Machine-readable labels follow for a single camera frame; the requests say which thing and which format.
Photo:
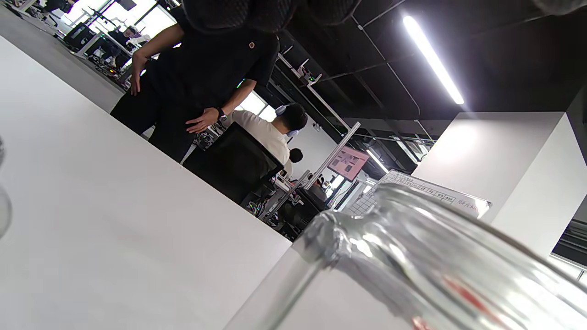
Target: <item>glass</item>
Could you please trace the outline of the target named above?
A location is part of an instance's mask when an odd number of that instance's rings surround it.
[[[0,167],[5,157],[5,148],[2,138],[0,138]],[[0,238],[6,234],[8,227],[10,227],[10,219],[12,214],[10,199],[8,194],[2,187],[0,187]]]
[[[579,330],[587,292],[523,246],[408,187],[318,215],[225,330]]]
[[[562,259],[559,259],[557,257],[553,257],[551,255],[548,256],[548,258],[546,260],[548,262],[550,262],[554,267],[557,267],[558,269],[560,269],[566,275],[569,275],[569,277],[571,277],[571,278],[579,278],[579,274],[583,270],[580,267],[577,267],[577,266],[571,264],[570,262],[566,262]]]

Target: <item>black ceiling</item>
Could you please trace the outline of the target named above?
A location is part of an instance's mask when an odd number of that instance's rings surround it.
[[[393,6],[365,32],[420,114],[355,23]],[[404,15],[424,30],[464,107],[452,101],[407,35]],[[306,67],[323,73],[314,88],[342,117],[451,120],[463,110],[564,111],[585,77],[586,18],[586,11],[544,16],[530,0],[364,0],[338,26],[319,26],[298,11],[281,44],[294,45],[285,55],[292,65],[309,57]]]

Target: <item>person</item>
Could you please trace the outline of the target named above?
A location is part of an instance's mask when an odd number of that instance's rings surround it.
[[[47,21],[51,12],[56,9],[61,9],[63,12],[69,12],[71,7],[73,7],[77,1],[78,0],[47,0],[45,6],[41,9],[41,15],[43,16],[41,21]]]
[[[289,178],[294,173],[293,163],[299,163],[303,159],[302,151],[294,148],[289,151],[289,159],[284,165],[285,177]]]
[[[110,114],[137,134],[157,123],[149,142],[179,162],[195,133],[268,83],[279,43],[275,34],[248,28],[204,34],[181,6],[171,14],[177,23],[133,54],[130,90]]]
[[[299,104],[288,105],[272,122],[246,110],[232,112],[224,126],[238,123],[259,141],[283,165],[289,160],[290,151],[285,135],[301,130],[308,123],[306,110]]]
[[[136,35],[137,33],[137,28],[135,28],[134,26],[129,26],[128,28],[126,28],[126,30],[124,30],[124,32],[115,29],[108,32],[108,35],[111,36],[112,39],[116,40],[116,42],[118,42],[119,44],[126,46],[126,43],[130,40],[130,38]],[[118,47],[110,39],[100,38],[87,50],[87,53],[93,54],[98,48],[101,48],[103,51],[101,58],[103,60],[111,58],[110,65],[116,67],[116,57],[119,56],[120,53],[122,53],[122,49],[120,49],[120,47]]]
[[[312,183],[312,185],[310,186],[308,191],[310,191],[312,194],[314,194],[314,196],[316,196],[316,198],[318,198],[319,200],[325,202],[328,199],[328,196],[324,192],[324,189],[322,188],[322,186],[324,186],[324,178],[322,177],[322,175],[320,175],[318,177],[318,179],[316,179]]]

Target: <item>sign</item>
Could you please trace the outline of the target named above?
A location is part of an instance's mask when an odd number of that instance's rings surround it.
[[[369,159],[369,155],[344,146],[328,164],[328,168],[337,172],[349,181],[353,181]]]
[[[432,198],[436,199],[438,202],[449,204],[477,219],[481,218],[491,207],[491,203],[486,200],[458,193],[454,190],[440,187],[433,183],[394,170],[381,178],[381,180],[375,185],[375,188],[382,183],[396,183],[418,189],[421,192],[432,196]],[[371,189],[367,193],[364,193],[361,198],[348,207],[345,212],[351,215],[363,215],[364,213],[367,213],[375,203],[375,198],[373,196],[374,191],[375,189]]]

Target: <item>wristwatch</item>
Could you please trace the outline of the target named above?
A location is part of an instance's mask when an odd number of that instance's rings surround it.
[[[218,120],[224,120],[226,119],[226,114],[224,113],[224,110],[222,110],[221,107],[215,107],[216,110],[218,110]]]

